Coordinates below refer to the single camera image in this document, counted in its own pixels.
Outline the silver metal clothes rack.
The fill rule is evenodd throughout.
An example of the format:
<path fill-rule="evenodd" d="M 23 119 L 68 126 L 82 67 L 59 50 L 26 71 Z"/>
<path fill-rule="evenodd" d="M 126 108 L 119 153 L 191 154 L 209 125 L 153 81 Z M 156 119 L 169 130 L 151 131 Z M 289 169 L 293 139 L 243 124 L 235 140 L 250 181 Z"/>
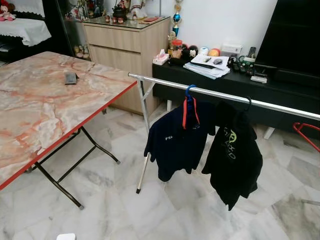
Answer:
<path fill-rule="evenodd" d="M 149 114 L 147 112 L 147 103 L 146 103 L 146 98 L 153 93 L 153 87 L 156 84 L 160 84 L 163 86 L 168 86 L 174 89 L 181 89 L 181 90 L 186 90 L 188 86 L 184 84 L 179 84 L 167 80 L 162 80 L 160 78 L 153 78 L 153 77 L 147 77 L 144 75 L 139 75 L 139 74 L 134 74 L 134 73 L 128 73 L 129 77 L 135 78 L 137 80 L 137 86 L 138 86 L 138 93 L 140 95 L 141 99 L 141 106 L 142 106 L 142 116 L 144 119 L 145 123 L 145 130 L 146 132 L 149 132 L 151 124 L 149 120 Z M 226 100 L 231 100 L 235 102 L 240 102 L 247 104 L 249 101 L 246 97 L 243 96 L 235 96 L 233 94 L 227 94 L 227 93 L 220 93 L 218 91 L 213 91 L 213 90 L 208 90 L 208 89 L 203 89 L 201 87 L 192 87 L 190 89 L 190 92 L 198 93 L 198 94 L 203 94 L 207 96 L 212 96 L 214 98 L 219 98 L 219 99 L 226 99 Z M 258 106 L 261 108 L 277 111 L 277 112 L 282 112 L 284 114 L 290 114 L 290 115 L 297 115 L 299 117 L 307 118 L 307 119 L 313 119 L 314 121 L 320 121 L 320 115 L 316 113 L 311 113 L 307 112 L 304 110 L 298 110 L 298 109 L 293 109 L 290 107 L 286 106 L 281 106 L 277 105 L 274 103 L 268 103 L 268 102 L 261 102 L 260 100 L 252 100 L 252 106 Z"/>

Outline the red tray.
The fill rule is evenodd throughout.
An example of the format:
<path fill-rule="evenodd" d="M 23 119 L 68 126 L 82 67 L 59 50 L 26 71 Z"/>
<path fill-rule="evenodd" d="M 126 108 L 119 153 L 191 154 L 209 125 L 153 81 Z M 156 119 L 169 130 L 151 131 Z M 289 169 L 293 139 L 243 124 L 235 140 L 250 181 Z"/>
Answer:
<path fill-rule="evenodd" d="M 149 17 L 144 17 L 144 18 L 140 18 L 138 20 L 139 23 L 141 23 L 142 25 L 150 25 L 151 23 L 157 21 L 158 19 L 160 19 L 160 17 L 158 16 L 149 16 Z"/>

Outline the blue plastic hanger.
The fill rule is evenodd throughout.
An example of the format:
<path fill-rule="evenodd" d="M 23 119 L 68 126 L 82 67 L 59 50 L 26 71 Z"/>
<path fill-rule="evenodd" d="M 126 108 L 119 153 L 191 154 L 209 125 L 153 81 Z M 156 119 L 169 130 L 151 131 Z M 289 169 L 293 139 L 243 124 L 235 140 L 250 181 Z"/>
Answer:
<path fill-rule="evenodd" d="M 185 89 L 185 102 L 186 103 L 194 103 L 195 98 L 190 94 L 190 90 L 195 88 L 196 84 L 191 84 Z"/>

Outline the black green electronic gadget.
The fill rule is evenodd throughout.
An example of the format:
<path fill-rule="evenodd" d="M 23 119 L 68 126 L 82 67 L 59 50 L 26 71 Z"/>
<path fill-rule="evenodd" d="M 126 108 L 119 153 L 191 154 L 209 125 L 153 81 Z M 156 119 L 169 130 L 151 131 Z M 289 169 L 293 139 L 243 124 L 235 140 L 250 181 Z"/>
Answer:
<path fill-rule="evenodd" d="M 246 55 L 231 55 L 227 62 L 227 66 L 229 69 L 233 70 L 234 73 L 243 73 L 250 76 L 255 75 L 254 68 L 255 59 L 251 57 L 247 57 Z"/>

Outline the black shirt green print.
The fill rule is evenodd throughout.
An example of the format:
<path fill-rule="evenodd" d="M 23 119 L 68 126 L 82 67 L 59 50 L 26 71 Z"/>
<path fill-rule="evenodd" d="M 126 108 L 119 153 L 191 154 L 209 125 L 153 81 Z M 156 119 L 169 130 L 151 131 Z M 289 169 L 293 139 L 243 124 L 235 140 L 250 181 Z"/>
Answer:
<path fill-rule="evenodd" d="M 214 139 L 202 174 L 210 175 L 210 185 L 231 211 L 240 197 L 247 199 L 258 189 L 263 156 L 244 110 L 218 102 L 213 124 L 217 130 L 210 132 Z"/>

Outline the white lace cloth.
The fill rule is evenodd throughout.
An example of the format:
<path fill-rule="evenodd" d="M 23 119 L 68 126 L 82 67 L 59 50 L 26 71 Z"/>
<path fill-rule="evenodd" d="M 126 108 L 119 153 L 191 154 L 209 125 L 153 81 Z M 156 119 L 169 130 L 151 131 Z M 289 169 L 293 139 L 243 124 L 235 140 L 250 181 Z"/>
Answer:
<path fill-rule="evenodd" d="M 28 47 L 38 45 L 52 37 L 43 20 L 29 18 L 0 21 L 0 35 L 20 37 L 23 45 Z"/>
<path fill-rule="evenodd" d="M 8 0 L 13 4 L 14 11 L 18 13 L 29 13 L 45 18 L 44 4 L 42 0 Z"/>

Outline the pink plush toy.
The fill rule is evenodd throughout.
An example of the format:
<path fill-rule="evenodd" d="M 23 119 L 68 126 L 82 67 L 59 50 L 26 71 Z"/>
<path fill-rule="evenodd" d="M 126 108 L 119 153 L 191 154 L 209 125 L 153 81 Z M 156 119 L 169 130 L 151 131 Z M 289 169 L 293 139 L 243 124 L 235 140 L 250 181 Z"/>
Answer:
<path fill-rule="evenodd" d="M 15 9 L 15 5 L 7 2 L 6 0 L 0 0 L 0 22 L 14 21 L 16 15 L 12 12 Z"/>

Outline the stack of white papers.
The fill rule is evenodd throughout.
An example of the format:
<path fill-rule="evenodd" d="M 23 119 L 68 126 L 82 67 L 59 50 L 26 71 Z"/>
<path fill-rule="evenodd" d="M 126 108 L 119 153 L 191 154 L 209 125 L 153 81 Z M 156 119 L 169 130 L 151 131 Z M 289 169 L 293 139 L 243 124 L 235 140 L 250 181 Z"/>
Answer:
<path fill-rule="evenodd" d="M 213 60 L 216 58 L 222 59 L 222 64 L 215 65 L 213 64 Z M 229 61 L 228 56 L 209 56 L 209 55 L 197 55 L 190 62 L 187 62 L 183 65 L 187 70 L 193 71 L 195 73 L 201 74 L 202 76 L 216 79 L 223 77 L 224 75 L 230 73 L 231 69 L 227 66 L 227 62 Z M 215 68 L 206 68 L 198 65 L 194 65 L 191 62 L 208 64 L 211 66 L 215 66 Z"/>

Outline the dark teapot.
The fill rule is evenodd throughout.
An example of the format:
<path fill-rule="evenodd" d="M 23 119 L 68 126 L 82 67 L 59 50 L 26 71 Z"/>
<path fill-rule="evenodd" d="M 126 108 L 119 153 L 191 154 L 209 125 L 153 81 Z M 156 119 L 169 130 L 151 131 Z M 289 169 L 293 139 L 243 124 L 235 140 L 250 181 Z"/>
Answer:
<path fill-rule="evenodd" d="M 112 11 L 113 11 L 112 16 L 115 19 L 123 19 L 124 21 L 128 19 L 127 17 L 128 9 L 126 7 L 126 3 L 124 2 L 124 0 L 121 0 L 119 3 L 116 3 L 114 7 L 112 7 Z"/>

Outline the light wooden cabinet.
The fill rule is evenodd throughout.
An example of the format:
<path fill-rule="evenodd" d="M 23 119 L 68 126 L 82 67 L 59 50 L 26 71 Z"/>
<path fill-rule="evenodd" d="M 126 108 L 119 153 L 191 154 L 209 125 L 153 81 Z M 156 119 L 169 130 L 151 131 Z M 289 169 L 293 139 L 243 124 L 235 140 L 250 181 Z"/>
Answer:
<path fill-rule="evenodd" d="M 128 73 L 153 76 L 153 59 L 169 45 L 170 19 L 152 23 L 107 23 L 104 17 L 81 23 L 90 60 Z"/>

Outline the pink tissue box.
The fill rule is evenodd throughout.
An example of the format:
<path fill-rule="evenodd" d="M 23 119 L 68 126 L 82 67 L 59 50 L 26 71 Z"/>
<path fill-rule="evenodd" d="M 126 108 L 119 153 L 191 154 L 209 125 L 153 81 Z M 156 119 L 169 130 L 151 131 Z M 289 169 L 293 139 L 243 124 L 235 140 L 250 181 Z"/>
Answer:
<path fill-rule="evenodd" d="M 152 59 L 152 63 L 158 66 L 162 66 L 170 59 L 170 54 L 166 53 L 164 49 L 160 50 L 160 52 Z"/>

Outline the black folding table leg frame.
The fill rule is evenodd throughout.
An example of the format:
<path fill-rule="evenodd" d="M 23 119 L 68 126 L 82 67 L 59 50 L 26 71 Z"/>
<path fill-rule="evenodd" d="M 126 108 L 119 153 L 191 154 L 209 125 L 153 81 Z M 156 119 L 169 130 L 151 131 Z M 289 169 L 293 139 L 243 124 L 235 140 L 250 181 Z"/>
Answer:
<path fill-rule="evenodd" d="M 66 170 L 66 172 L 64 174 L 62 174 L 62 176 L 60 176 L 58 179 L 55 179 L 53 176 L 50 175 L 50 173 L 42 165 L 46 162 L 46 160 L 48 160 L 49 158 L 54 156 L 55 153 L 57 153 L 57 151 L 64 148 L 68 143 L 73 141 L 80 134 L 85 135 L 93 146 L 78 161 L 76 161 L 74 165 L 69 167 Z M 87 129 L 84 126 L 80 126 L 80 128 L 78 128 L 78 130 L 76 130 L 76 131 L 73 131 L 70 136 L 63 137 L 62 139 L 64 140 L 64 142 L 57 143 L 55 145 L 55 149 L 53 151 L 48 153 L 42 160 L 37 160 L 34 164 L 30 165 L 26 170 L 23 171 L 23 173 L 29 174 L 29 173 L 32 173 L 34 170 L 39 170 L 46 177 L 46 179 L 48 181 L 50 181 L 62 194 L 64 194 L 67 198 L 69 198 L 78 207 L 79 210 L 84 210 L 85 206 L 82 205 L 82 203 L 80 203 L 80 201 L 78 201 L 78 199 L 76 199 L 68 190 L 66 190 L 66 188 L 64 188 L 61 185 L 61 182 L 76 167 L 78 167 L 78 165 L 80 163 L 82 163 L 89 156 L 89 154 L 93 153 L 93 151 L 96 149 L 102 151 L 107 156 L 112 158 L 112 160 L 114 160 L 114 162 L 117 165 L 121 164 L 121 161 L 114 154 L 112 154 L 110 151 L 105 149 L 105 147 L 102 147 L 100 144 L 98 144 L 98 142 L 96 142 L 96 140 L 94 140 L 94 138 L 89 134 L 89 132 L 87 131 Z"/>

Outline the black flat television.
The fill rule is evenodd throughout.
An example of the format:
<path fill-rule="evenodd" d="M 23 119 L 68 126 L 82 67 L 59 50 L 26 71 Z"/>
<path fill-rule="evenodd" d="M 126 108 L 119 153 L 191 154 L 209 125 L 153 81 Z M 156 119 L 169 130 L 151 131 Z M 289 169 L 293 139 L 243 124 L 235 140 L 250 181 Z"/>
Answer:
<path fill-rule="evenodd" d="M 313 0 L 277 0 L 256 62 L 280 70 L 320 75 L 320 22 Z"/>

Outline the blue gold trophy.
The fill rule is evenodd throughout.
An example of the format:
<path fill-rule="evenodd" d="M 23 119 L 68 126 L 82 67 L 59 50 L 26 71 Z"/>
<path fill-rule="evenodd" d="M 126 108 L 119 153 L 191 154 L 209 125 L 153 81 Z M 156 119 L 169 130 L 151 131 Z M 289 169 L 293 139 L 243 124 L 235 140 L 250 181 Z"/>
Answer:
<path fill-rule="evenodd" d="M 173 27 L 171 28 L 173 36 L 176 37 L 179 34 L 179 25 L 182 22 L 181 9 L 183 0 L 174 0 L 174 14 L 171 18 Z"/>

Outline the red plastic hanger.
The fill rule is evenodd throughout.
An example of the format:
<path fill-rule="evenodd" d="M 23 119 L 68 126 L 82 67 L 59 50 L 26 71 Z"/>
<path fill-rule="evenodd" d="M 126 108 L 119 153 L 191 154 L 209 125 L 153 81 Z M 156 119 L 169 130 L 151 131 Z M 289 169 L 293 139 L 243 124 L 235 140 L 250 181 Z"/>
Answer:
<path fill-rule="evenodd" d="M 320 147 L 317 146 L 317 144 L 313 143 L 304 133 L 302 133 L 302 128 L 308 127 L 313 130 L 320 131 L 320 128 L 318 126 L 309 125 L 308 123 L 300 123 L 300 122 L 294 122 L 292 124 L 292 127 L 294 128 L 295 132 L 299 134 L 301 137 L 303 137 L 318 153 L 320 153 Z"/>

